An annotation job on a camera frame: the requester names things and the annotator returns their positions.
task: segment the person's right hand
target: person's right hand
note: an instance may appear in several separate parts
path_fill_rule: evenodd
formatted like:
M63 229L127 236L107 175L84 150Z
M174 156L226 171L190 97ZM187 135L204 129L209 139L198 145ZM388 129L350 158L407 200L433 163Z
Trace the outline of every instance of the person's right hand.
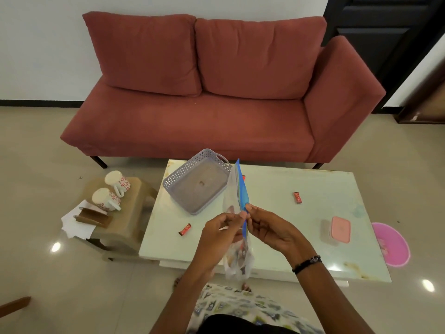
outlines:
M288 221L252 204L246 204L246 209L251 215L249 232L283 253L292 267L317 255L309 241Z

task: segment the white paper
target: white paper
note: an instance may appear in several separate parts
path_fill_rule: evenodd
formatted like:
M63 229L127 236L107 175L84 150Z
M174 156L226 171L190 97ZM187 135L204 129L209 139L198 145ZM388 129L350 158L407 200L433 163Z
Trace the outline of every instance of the white paper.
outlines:
M82 201L79 205L77 205L74 209L72 209L61 218L63 224L62 230L66 232L68 238L73 238L74 236L76 236L81 239L89 239L92 232L96 228L96 226L94 225L79 223L77 220L75 220L74 216L81 213L82 207L86 207L91 210L103 213L104 215L107 214L106 211L102 210L96 205L90 204L86 200Z

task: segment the sofa seat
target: sofa seat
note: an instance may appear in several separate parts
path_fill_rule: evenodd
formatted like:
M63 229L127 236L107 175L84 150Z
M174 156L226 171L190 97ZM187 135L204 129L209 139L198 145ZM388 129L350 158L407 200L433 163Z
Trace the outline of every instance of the sofa seat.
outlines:
M210 148L244 161L304 162L314 146L301 100L169 96L102 79L61 139L88 156L188 159Z

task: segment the beige plastic stool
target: beige plastic stool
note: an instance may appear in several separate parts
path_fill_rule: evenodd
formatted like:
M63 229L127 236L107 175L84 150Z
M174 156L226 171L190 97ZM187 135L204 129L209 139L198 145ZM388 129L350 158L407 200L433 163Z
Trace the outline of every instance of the beige plastic stool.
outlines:
M96 250L103 253L104 259L137 259L141 242L144 237L144 231L141 230L141 212L144 202L148 196L156 199L158 191L149 184L137 177L127 177L130 182L130 189L125 192L121 198L120 211L110 211L108 215L113 216L111 223L107 228L96 227L92 232L91 238L86 241L92 244ZM107 187L114 191L112 187L105 184L103 178L96 178L87 183L82 192L79 201L86 199L92 203L91 196L97 189ZM130 249L130 253L114 252L111 248L104 246L100 240L107 240L124 244Z

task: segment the plastic basket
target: plastic basket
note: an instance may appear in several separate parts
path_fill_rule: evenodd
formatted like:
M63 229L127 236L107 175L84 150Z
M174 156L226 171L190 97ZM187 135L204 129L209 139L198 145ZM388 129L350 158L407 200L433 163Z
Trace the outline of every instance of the plastic basket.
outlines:
M231 168L223 156L204 149L165 178L162 185L184 210L197 215L225 189Z

